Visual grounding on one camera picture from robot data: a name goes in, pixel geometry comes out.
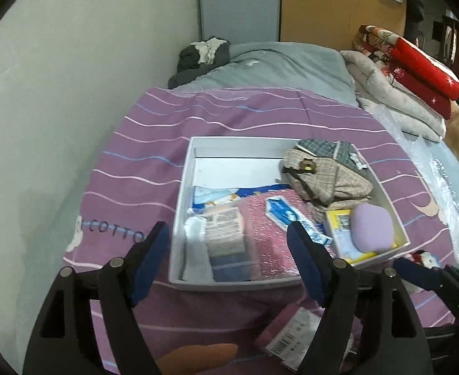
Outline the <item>left hand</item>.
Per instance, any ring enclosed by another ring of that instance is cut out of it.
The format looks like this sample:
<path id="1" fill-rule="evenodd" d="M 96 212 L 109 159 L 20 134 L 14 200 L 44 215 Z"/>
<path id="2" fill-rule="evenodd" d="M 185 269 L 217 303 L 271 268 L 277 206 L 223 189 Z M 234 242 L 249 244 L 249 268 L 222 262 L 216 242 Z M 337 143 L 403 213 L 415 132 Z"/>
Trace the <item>left hand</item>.
<path id="1" fill-rule="evenodd" d="M 221 368 L 236 358 L 236 344 L 187 345 L 156 360 L 163 375 L 198 374 Z"/>

